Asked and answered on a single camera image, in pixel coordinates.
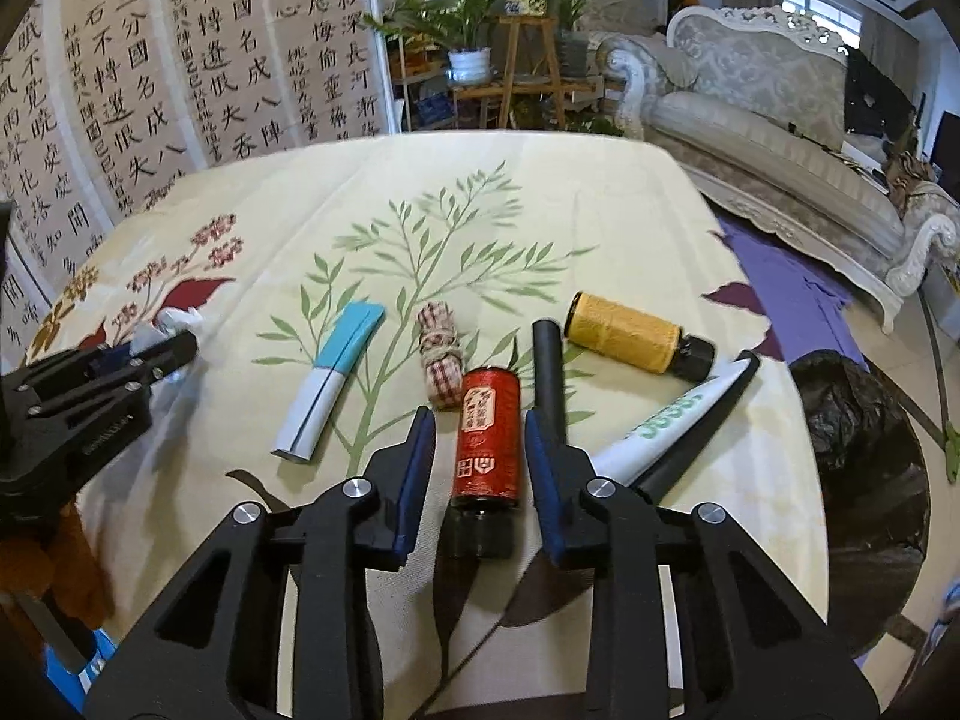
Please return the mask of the white tissue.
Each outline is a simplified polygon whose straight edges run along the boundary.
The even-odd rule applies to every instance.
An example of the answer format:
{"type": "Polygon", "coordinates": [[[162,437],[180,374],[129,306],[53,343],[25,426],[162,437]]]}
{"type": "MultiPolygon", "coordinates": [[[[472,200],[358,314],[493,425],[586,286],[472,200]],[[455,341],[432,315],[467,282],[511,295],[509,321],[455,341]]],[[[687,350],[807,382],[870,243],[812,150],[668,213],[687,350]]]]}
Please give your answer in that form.
{"type": "Polygon", "coordinates": [[[202,314],[195,309],[165,307],[149,322],[142,322],[133,330],[130,353],[139,355],[155,344],[163,343],[181,332],[197,332],[203,325],[202,314]]]}

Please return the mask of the white toothpaste tube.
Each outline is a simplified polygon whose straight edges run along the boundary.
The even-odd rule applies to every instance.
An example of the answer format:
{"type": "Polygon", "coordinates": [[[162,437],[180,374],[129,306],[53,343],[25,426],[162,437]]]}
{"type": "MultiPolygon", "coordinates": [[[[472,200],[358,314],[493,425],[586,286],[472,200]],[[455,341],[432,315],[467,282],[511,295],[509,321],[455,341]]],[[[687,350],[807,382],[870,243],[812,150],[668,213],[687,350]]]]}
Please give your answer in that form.
{"type": "Polygon", "coordinates": [[[744,349],[716,374],[594,455],[594,475],[661,502],[726,424],[758,369],[760,358],[744,349]]]}

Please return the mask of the blue white paper box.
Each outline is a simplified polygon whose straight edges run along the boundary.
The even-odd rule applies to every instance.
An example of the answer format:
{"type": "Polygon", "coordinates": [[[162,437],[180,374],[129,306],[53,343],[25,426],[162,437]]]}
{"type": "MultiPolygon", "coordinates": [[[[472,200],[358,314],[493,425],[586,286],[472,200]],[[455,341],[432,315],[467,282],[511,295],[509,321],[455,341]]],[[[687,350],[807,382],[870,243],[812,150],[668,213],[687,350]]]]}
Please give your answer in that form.
{"type": "Polygon", "coordinates": [[[301,382],[272,454],[298,463],[308,463],[313,458],[348,377],[385,315],[384,305],[348,302],[301,382]]]}

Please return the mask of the black trash bag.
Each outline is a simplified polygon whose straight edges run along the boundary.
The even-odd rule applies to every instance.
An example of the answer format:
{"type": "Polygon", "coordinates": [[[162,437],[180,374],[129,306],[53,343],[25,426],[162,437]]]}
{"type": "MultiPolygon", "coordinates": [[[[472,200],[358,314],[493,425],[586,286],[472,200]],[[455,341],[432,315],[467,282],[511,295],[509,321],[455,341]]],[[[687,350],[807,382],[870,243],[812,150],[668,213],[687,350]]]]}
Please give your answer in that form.
{"type": "Polygon", "coordinates": [[[852,656],[901,613],[928,552],[928,473],[907,411],[833,349],[789,366],[804,408],[828,536],[828,626],[852,656]]]}

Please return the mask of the yellow bottle black cap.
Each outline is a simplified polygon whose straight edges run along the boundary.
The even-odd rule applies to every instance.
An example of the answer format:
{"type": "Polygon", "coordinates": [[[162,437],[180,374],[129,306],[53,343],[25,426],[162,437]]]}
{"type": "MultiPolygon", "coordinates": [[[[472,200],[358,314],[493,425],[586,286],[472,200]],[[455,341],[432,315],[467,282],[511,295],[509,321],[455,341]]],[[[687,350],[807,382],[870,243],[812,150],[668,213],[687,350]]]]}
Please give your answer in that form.
{"type": "Polygon", "coordinates": [[[669,320],[584,291],[571,298],[563,333],[569,343],[597,355],[690,383],[708,379],[716,359],[712,341],[688,335],[669,320]]]}

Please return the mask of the plaid ribbon bundle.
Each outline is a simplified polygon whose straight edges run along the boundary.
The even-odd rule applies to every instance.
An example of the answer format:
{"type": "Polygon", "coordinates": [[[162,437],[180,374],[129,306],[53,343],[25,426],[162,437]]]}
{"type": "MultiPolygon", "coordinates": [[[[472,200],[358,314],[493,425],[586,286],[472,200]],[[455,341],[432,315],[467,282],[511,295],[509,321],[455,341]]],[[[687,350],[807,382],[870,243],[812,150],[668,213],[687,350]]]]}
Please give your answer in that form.
{"type": "Polygon", "coordinates": [[[464,393],[464,358],[454,314],[445,302],[427,302],[416,314],[418,351],[427,397],[435,410],[454,410],[464,393]]]}

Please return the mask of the calligraphy folding screen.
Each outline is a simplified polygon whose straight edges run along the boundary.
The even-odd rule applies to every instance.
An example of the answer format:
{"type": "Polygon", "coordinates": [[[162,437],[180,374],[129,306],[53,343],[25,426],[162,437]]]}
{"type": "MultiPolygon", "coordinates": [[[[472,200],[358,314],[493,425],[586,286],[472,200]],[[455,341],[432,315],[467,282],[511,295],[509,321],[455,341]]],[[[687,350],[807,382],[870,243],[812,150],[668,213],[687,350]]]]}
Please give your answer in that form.
{"type": "Polygon", "coordinates": [[[2,362],[44,351],[94,250],[182,176],[391,130],[376,0],[36,0],[2,52],[2,362]]]}

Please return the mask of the black tube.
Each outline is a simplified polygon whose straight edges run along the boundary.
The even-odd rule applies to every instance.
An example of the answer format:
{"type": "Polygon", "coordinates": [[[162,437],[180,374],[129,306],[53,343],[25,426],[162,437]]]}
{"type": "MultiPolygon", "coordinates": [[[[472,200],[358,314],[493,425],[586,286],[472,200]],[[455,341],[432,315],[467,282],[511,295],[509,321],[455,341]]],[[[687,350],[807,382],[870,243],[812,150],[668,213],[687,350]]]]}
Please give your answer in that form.
{"type": "Polygon", "coordinates": [[[551,319],[532,324],[534,359],[534,403],[549,433],[558,444],[566,444],[566,388],[563,364],[563,337],[560,325],[551,319]]]}

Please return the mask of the green slipper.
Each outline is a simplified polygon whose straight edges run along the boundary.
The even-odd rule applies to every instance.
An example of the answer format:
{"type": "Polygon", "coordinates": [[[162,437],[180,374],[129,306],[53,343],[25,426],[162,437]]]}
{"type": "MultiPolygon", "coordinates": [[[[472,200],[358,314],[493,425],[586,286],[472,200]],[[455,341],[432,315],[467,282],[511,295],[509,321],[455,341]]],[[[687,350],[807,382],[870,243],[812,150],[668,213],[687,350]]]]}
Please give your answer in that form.
{"type": "Polygon", "coordinates": [[[944,455],[947,481],[957,484],[960,478],[960,433],[950,421],[944,424],[944,455]]]}

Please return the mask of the floral cream tablecloth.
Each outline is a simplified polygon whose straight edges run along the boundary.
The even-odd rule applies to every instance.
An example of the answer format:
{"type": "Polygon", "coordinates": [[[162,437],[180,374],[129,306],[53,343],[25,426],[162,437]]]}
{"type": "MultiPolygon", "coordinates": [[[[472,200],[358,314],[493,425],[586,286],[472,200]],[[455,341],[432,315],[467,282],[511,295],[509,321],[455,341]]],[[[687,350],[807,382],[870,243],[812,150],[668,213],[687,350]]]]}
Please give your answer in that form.
{"type": "MultiPolygon", "coordinates": [[[[670,154],[620,138],[448,132],[326,143],[181,177],[153,210],[76,265],[30,358],[114,344],[165,307],[202,314],[199,362],[155,426],[80,497],[110,580],[119,640],[241,500],[311,502],[405,437],[427,405],[416,312],[444,301],[466,369],[512,367],[532,403],[532,322],[597,294],[770,359],[664,500],[715,500],[825,616],[827,535],[802,403],[713,210],[670,154]],[[384,305],[314,460],[272,449],[319,349],[353,301],[384,305]]],[[[516,551],[480,567],[457,619],[454,569],[434,578],[454,473],[455,413],[438,444],[416,550],[368,574],[386,718],[562,718],[583,703],[590,588],[532,566],[524,468],[516,551]]]]}

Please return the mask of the purple floor cloth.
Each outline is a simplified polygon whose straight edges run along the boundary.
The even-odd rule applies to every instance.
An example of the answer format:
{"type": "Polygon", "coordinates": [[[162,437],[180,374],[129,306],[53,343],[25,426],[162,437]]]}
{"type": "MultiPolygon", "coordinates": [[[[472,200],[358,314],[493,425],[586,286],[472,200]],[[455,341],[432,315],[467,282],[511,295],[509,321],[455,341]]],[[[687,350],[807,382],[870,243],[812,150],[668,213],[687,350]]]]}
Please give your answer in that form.
{"type": "Polygon", "coordinates": [[[835,351],[867,367],[844,317],[853,302],[848,288],[826,266],[786,247],[715,206],[721,241],[736,254],[755,304],[771,322],[775,341],[766,348],[788,364],[814,351],[835,351]]]}

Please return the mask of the white plant pot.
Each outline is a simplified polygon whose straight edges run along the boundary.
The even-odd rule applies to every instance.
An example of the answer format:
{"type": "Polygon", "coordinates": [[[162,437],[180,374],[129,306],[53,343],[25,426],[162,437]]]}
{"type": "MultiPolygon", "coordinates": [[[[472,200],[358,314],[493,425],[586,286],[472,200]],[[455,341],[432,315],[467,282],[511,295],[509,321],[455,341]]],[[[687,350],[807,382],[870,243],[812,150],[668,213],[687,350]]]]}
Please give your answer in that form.
{"type": "Polygon", "coordinates": [[[448,60],[448,78],[451,85],[480,86],[491,80],[491,54],[488,47],[451,50],[448,60]]]}

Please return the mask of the wooden plant stand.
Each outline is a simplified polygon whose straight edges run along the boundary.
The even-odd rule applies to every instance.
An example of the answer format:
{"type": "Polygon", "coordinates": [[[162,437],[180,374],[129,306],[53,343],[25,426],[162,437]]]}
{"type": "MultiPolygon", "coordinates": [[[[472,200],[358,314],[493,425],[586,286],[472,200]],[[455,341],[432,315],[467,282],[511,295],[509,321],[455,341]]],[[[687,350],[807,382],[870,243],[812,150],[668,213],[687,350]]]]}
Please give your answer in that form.
{"type": "Polygon", "coordinates": [[[565,130],[571,114],[596,112],[604,99],[602,76],[574,78],[562,72],[556,21],[550,16],[496,16],[488,49],[451,55],[462,67],[473,59],[487,60],[488,78],[449,82],[455,128],[565,130]]]}

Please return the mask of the ornate white sofa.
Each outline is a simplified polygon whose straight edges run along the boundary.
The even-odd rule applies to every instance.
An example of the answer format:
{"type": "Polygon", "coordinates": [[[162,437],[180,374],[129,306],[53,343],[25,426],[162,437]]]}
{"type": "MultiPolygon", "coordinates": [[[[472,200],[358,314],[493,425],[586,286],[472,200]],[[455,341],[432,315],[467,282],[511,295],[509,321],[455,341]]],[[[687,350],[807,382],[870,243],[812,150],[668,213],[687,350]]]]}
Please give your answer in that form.
{"type": "Polygon", "coordinates": [[[880,171],[844,133],[850,51],[779,7],[686,7],[658,36],[602,32],[613,122],[669,151],[722,210],[831,266],[890,332],[928,266],[957,263],[958,203],[908,153],[880,171]]]}

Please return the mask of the dark covered cabinet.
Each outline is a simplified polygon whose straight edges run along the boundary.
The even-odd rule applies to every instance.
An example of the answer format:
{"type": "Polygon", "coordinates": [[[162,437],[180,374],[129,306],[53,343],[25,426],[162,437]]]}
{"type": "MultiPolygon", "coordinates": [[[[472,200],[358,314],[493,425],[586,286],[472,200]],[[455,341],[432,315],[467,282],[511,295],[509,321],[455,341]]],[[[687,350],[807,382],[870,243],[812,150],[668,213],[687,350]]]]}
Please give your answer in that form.
{"type": "Polygon", "coordinates": [[[931,164],[937,183],[955,200],[960,200],[960,117],[953,112],[940,115],[932,147],[931,164]]]}

